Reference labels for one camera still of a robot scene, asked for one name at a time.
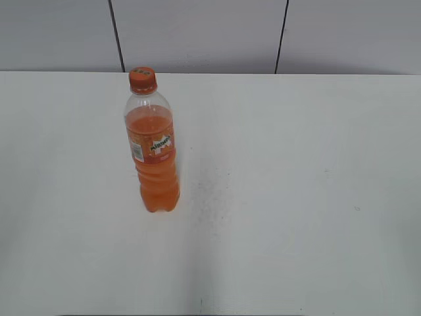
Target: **plastic bottle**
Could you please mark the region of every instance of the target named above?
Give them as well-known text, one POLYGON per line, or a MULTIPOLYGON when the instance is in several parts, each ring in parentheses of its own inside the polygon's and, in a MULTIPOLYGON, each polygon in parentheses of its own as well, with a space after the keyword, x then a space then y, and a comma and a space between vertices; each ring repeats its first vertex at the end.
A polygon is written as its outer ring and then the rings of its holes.
POLYGON ((157 92, 153 69, 135 68, 129 73, 129 81, 133 94, 127 101, 124 120, 140 193, 148 211, 171 211, 180 196, 171 108, 157 92))

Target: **mirinda bottle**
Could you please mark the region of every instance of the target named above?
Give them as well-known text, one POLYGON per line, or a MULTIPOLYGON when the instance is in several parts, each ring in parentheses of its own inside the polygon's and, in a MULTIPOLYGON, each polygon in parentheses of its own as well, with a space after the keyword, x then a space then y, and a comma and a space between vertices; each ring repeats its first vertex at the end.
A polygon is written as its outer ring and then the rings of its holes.
POLYGON ((171 108, 157 91, 153 69, 135 68, 129 81, 133 94, 124 119, 140 194, 148 211, 171 211, 180 196, 171 108))

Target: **table surface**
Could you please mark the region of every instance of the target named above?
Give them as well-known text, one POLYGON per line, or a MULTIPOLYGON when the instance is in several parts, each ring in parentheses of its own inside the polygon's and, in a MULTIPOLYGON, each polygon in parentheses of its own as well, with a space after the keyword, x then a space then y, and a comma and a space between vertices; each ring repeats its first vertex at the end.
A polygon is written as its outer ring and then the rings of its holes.
POLYGON ((421 76, 157 79, 150 214, 127 74, 0 72, 0 314, 420 314, 421 76))

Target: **transparent plastic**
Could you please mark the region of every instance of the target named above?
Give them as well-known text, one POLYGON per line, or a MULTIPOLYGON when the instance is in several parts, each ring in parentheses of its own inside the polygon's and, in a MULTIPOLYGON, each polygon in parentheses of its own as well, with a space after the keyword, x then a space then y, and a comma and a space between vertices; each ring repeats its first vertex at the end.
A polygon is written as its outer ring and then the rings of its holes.
MULTIPOLYGON (((154 135, 172 124, 172 111, 167 100, 156 90, 147 95, 133 93, 127 101, 124 120, 128 132, 154 135)), ((155 164, 141 162, 134 154, 132 156, 147 210, 173 210, 180 196, 175 148, 169 158, 155 164)))

